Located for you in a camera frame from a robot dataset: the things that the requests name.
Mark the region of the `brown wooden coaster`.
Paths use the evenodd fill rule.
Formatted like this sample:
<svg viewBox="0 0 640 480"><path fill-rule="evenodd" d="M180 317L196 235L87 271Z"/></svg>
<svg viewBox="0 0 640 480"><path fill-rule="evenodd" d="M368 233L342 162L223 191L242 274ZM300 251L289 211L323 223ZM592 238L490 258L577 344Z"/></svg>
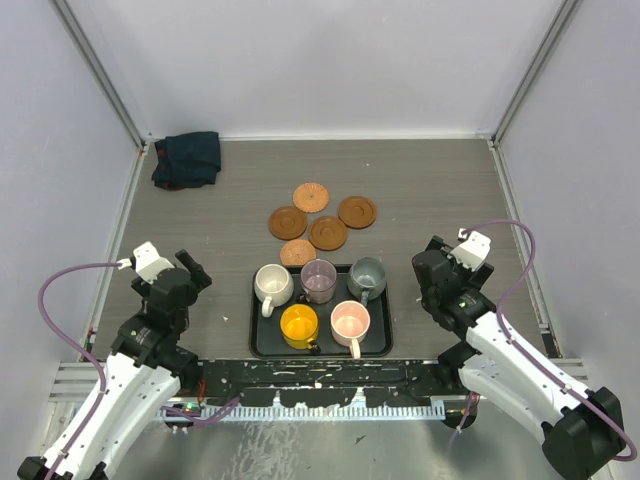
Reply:
<svg viewBox="0 0 640 480"><path fill-rule="evenodd" d="M345 198L338 207L340 220L349 228L364 229L377 218L377 209L372 200L364 196Z"/></svg>
<svg viewBox="0 0 640 480"><path fill-rule="evenodd" d="M346 225L335 216L322 216L313 221L309 228L309 241L322 251L334 251L347 241Z"/></svg>
<svg viewBox="0 0 640 480"><path fill-rule="evenodd" d="M268 227L273 236L280 240L294 240L307 229L307 215L295 206L277 208L269 217Z"/></svg>

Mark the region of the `woven rattan coaster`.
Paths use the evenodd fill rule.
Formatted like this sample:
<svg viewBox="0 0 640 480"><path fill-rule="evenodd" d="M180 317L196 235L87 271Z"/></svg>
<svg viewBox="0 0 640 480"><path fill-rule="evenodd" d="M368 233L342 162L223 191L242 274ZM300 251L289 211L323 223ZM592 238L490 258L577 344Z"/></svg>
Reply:
<svg viewBox="0 0 640 480"><path fill-rule="evenodd" d="M294 205L305 213L317 213L329 204L330 194L319 183L308 182L299 185L293 193Z"/></svg>
<svg viewBox="0 0 640 480"><path fill-rule="evenodd" d="M306 239L294 239L286 242L280 251L280 260L284 266L303 266L317 258L316 249Z"/></svg>

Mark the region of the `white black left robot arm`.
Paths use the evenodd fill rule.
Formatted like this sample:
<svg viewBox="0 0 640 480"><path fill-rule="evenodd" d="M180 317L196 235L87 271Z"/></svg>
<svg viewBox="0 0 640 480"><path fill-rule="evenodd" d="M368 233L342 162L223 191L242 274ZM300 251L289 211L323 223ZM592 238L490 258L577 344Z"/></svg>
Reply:
<svg viewBox="0 0 640 480"><path fill-rule="evenodd" d="M180 250L170 261L150 242L115 262L137 274L141 308L119 328L99 379L65 431L43 454L26 458L21 479L109 479L152 418L175 395L200 384L196 354L178 345L189 308L211 277Z"/></svg>

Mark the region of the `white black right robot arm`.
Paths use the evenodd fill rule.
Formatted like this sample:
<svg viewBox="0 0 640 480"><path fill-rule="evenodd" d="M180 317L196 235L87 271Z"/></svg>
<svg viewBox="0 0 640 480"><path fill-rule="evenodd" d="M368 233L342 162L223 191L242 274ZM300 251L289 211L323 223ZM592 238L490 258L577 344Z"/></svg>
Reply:
<svg viewBox="0 0 640 480"><path fill-rule="evenodd" d="M493 268L488 237L452 247L433 237L412 259L421 305L459 341L438 357L444 390L476 393L523 426L565 479L588 479L627 446L619 399L592 390L533 347L481 292Z"/></svg>

